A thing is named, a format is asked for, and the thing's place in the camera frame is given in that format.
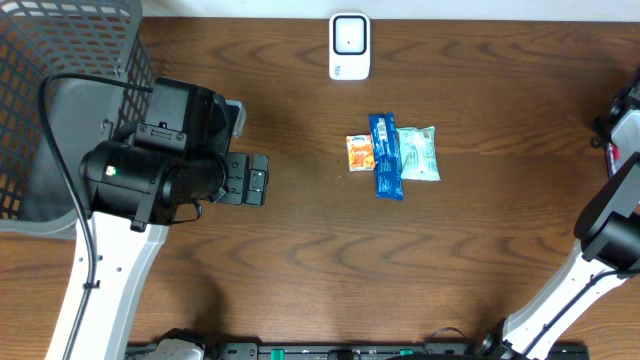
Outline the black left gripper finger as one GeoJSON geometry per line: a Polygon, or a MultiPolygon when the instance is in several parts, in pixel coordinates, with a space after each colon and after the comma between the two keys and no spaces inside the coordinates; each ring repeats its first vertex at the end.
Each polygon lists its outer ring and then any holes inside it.
{"type": "Polygon", "coordinates": [[[269,180],[268,167],[269,158],[266,155],[256,154],[252,157],[247,177],[246,205],[261,207],[264,204],[269,180]]]}
{"type": "Polygon", "coordinates": [[[226,157],[228,179],[226,193],[219,203],[241,205],[246,199],[245,180],[249,173],[249,157],[243,153],[229,152],[226,157]]]}

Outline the orange tissue pack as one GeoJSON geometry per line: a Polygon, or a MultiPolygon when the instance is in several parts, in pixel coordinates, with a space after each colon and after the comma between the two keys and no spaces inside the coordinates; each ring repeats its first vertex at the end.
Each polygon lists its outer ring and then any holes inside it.
{"type": "Polygon", "coordinates": [[[374,149],[370,135],[346,137],[350,172],[372,171],[375,167],[374,149]]]}

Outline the blue Oreo cookie pack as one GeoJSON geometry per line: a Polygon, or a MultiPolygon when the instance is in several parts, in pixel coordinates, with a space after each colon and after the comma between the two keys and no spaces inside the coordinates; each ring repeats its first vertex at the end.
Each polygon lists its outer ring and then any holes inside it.
{"type": "Polygon", "coordinates": [[[402,201],[401,156],[393,113],[368,116],[374,151],[376,195],[402,201]]]}

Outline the mint green tissue pack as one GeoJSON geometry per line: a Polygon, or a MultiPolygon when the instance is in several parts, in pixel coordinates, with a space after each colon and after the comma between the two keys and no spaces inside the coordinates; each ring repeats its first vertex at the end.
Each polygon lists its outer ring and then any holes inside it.
{"type": "Polygon", "coordinates": [[[401,179],[440,181],[435,151],[435,127],[396,130],[401,156],[401,179]]]}

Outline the purple pink tissue pack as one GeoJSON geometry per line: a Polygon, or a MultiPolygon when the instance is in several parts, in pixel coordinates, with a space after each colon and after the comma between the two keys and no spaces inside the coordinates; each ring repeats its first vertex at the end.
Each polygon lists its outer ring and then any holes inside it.
{"type": "Polygon", "coordinates": [[[608,143],[605,147],[606,161],[609,177],[613,177],[619,168],[622,166],[620,160],[620,153],[617,146],[612,143],[608,143]]]}

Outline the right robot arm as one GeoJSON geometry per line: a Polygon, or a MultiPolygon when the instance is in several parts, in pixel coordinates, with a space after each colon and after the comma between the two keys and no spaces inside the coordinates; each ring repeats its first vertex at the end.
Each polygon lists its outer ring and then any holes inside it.
{"type": "Polygon", "coordinates": [[[573,248],[523,308],[503,319],[472,354],[479,359],[588,359],[561,335],[598,299],[639,275],[639,72],[592,125],[594,148],[618,169],[580,214],[573,248]]]}

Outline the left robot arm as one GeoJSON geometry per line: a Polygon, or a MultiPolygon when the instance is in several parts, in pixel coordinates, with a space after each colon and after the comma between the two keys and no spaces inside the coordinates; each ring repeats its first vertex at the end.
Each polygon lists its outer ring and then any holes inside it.
{"type": "Polygon", "coordinates": [[[242,103],[161,77],[146,116],[109,134],[72,176],[49,123],[42,130],[77,214],[75,259],[47,355],[122,359],[148,272],[179,207],[260,207],[269,160],[231,150],[242,103]]]}

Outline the grey plastic mesh basket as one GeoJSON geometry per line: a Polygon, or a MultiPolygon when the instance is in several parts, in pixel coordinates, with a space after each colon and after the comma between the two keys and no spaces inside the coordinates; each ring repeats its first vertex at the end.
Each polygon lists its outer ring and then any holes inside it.
{"type": "Polygon", "coordinates": [[[82,157],[147,113],[155,74],[139,34],[140,2],[6,0],[1,4],[1,229],[72,240],[69,191],[44,138],[47,118],[76,186],[82,157]]]}

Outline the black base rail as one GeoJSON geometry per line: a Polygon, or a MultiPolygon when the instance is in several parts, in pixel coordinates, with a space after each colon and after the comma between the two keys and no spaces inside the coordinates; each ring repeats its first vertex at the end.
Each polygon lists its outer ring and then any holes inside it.
{"type": "Polygon", "coordinates": [[[161,341],[130,345],[125,360],[376,360],[376,359],[477,359],[474,345],[465,338],[435,339],[425,343],[400,344],[260,344],[251,342],[210,343],[188,331],[175,329],[161,341]]]}

